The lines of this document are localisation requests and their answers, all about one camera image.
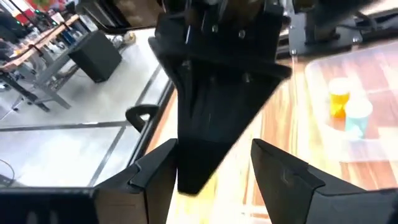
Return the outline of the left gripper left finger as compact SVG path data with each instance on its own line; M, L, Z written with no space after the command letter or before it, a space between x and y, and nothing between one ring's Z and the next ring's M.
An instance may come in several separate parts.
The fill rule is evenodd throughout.
M166 224L177 174L169 139L96 186L99 224Z

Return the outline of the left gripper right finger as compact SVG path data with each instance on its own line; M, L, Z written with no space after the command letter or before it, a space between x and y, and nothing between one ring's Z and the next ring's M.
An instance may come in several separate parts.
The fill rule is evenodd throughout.
M254 139L251 160L272 224L305 224L314 191L325 182L309 164L262 139Z

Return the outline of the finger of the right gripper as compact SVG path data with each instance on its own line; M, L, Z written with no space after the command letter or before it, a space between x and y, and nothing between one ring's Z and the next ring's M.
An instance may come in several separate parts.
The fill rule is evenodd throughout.
M259 74L212 84L198 119L198 188L202 189L232 145L282 80Z
M172 66L178 92L178 191L199 193L215 170L208 110L214 79L189 64Z

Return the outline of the green pill bottle white cap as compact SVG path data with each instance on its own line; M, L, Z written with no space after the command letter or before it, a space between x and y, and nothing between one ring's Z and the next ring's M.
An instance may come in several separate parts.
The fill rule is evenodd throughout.
M367 98L350 98L345 106L345 132L351 138L365 136L373 105Z

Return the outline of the orange pill bottle white cap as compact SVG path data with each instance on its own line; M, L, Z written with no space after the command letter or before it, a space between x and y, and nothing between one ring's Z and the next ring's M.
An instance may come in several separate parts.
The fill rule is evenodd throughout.
M328 84L330 97L330 115L334 118L345 117L345 105L350 98L350 84L347 78L334 78Z

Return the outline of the clear plastic bin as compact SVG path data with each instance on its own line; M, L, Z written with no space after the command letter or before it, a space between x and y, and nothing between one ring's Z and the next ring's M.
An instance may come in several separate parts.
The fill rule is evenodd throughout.
M310 103L327 158L339 162L398 161L398 41L316 59L305 67ZM373 106L364 131L345 131L330 114L329 84L342 78L354 98Z

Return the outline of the black cube box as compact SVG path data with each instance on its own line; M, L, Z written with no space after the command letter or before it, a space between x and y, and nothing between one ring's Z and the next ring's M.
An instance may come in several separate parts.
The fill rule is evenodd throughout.
M72 47L68 56L95 82L107 81L121 63L122 56L99 30L90 32Z

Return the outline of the wooden desk grey legs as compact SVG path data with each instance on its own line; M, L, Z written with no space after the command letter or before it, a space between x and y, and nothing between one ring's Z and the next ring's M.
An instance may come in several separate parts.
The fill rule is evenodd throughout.
M65 109L71 108L71 106L60 96L57 91L72 77L67 75L61 79L61 82L56 88L52 89L47 83L56 75L58 75L59 70L70 60L68 53L72 50L69 47L64 51L59 57L53 59L49 53L44 49L44 46L48 44L51 40L56 38L62 31L69 28L69 25L76 21L79 21L79 15L71 16L69 20L61 23L59 26L50 29L40 35L37 42L31 44L26 48L26 51L19 54L17 57L5 65L0 66L0 80L11 86L15 91L17 91L24 100L38 106L45 112L49 111L49 108L44 105L47 101L54 101ZM24 66L24 62L33 55L40 55L47 63L47 67L35 74L31 73L29 68ZM26 90L20 84L18 84L15 79L11 77L11 72L18 71L28 83L32 84L36 89L44 92L47 97L39 98L37 95Z

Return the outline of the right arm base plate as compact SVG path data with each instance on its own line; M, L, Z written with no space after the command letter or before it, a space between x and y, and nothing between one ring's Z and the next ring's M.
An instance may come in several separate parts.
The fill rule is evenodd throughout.
M361 32L354 26L354 19L349 18L337 26L319 28L310 15L293 14L289 28L290 54L309 57L348 50L363 41Z

